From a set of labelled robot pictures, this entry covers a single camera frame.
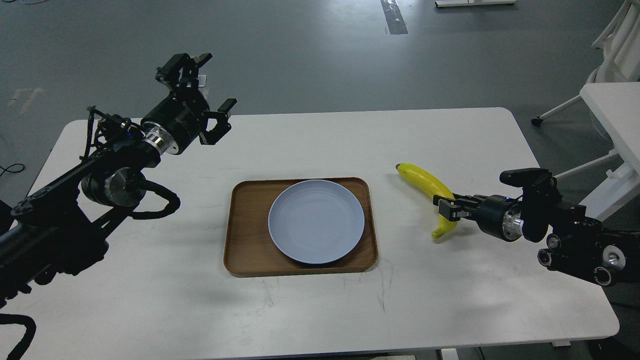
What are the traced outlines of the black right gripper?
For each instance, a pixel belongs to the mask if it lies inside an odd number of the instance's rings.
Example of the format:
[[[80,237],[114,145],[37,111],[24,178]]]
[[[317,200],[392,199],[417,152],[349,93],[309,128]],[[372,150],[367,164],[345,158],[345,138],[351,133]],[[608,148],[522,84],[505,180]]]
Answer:
[[[450,205],[440,205],[441,201]],[[521,202],[500,194],[462,195],[445,197],[434,194],[433,205],[448,221],[467,219],[475,221],[480,230],[506,242],[514,242],[523,236],[524,221],[521,219]]]

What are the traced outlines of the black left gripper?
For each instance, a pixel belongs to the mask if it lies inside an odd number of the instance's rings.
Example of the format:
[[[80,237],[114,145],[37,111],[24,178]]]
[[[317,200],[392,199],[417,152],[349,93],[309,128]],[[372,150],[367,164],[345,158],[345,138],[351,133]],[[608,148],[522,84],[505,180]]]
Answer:
[[[180,155],[199,136],[201,145],[214,146],[228,132],[230,111],[237,98],[227,98],[217,111],[208,111],[210,105],[199,92],[199,69],[213,58],[210,52],[191,57],[174,54],[157,68],[155,80],[169,89],[169,95],[141,120],[144,141],[160,155]],[[215,126],[207,130],[208,121]]]

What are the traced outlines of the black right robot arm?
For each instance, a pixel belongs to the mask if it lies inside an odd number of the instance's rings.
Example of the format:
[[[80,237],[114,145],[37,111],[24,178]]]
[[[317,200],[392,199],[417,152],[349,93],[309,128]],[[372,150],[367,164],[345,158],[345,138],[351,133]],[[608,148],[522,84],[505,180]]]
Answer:
[[[639,232],[605,228],[586,207],[563,200],[557,180],[544,168],[503,171],[499,180],[522,189],[522,196],[437,194],[433,203],[446,220],[474,221],[492,237],[524,238],[546,248],[537,259],[548,271],[610,287],[640,279]]]

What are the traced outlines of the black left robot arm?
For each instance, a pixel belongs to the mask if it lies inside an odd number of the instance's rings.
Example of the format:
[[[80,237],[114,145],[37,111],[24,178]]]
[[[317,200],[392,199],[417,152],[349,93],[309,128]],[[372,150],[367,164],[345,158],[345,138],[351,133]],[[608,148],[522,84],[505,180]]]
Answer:
[[[127,218],[162,219],[179,209],[179,197],[146,179],[163,154],[180,155],[195,140],[215,145],[230,130],[229,98],[210,109],[199,91],[199,70],[211,53],[175,54],[157,69],[169,91],[139,123],[87,108],[80,162],[14,206],[13,228],[1,235],[1,305],[31,292],[30,282],[49,284],[55,275],[78,275],[100,262],[107,237]]]

